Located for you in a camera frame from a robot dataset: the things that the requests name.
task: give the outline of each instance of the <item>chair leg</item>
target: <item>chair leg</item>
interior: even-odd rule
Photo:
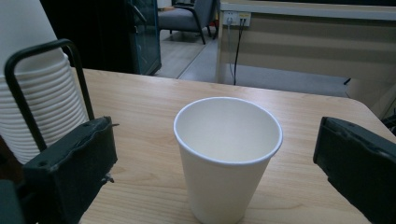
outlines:
[[[204,32],[202,32],[202,30],[200,30],[200,36],[201,36],[201,38],[202,38],[202,42],[204,43],[204,45],[206,45],[205,37],[204,37]]]
[[[216,32],[213,35],[213,39],[216,39],[216,37],[219,35],[219,27],[218,27],[217,21],[215,21],[215,28],[216,28]]]
[[[210,27],[209,25],[206,26],[207,32],[209,33],[209,37],[212,37],[212,33],[210,32]]]

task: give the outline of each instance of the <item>chair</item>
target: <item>chair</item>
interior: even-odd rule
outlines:
[[[209,23],[214,18],[216,0],[195,0],[193,7],[174,6],[174,8],[158,14],[159,30],[169,30],[170,34],[173,30],[197,32],[205,44],[202,29],[206,27],[209,36],[212,36]]]

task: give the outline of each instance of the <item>cable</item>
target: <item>cable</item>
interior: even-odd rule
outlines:
[[[233,68],[231,66],[231,24],[232,23],[233,23],[233,19],[232,18],[228,18],[227,19],[227,27],[228,27],[228,32],[227,32],[227,37],[228,37],[228,65],[230,66],[231,76],[233,77],[233,80],[235,80],[235,76],[233,75]]]
[[[238,36],[238,46],[236,47],[235,63],[233,64],[233,84],[236,85],[236,65],[238,62],[239,54],[239,44],[241,43],[242,33],[244,32],[244,26],[247,19],[239,20],[239,36]]]

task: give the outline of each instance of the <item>wooden table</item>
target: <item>wooden table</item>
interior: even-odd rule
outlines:
[[[197,223],[189,208],[173,121],[212,96],[249,100],[279,120],[284,141],[241,223],[368,223],[313,163],[323,116],[396,138],[362,103],[330,96],[85,70],[96,117],[111,116],[119,160],[82,223]]]

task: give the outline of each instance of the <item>paper cup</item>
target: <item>paper cup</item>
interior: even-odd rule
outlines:
[[[236,223],[278,151],[277,120],[245,100],[214,97],[177,114],[179,143],[191,211],[203,223]]]

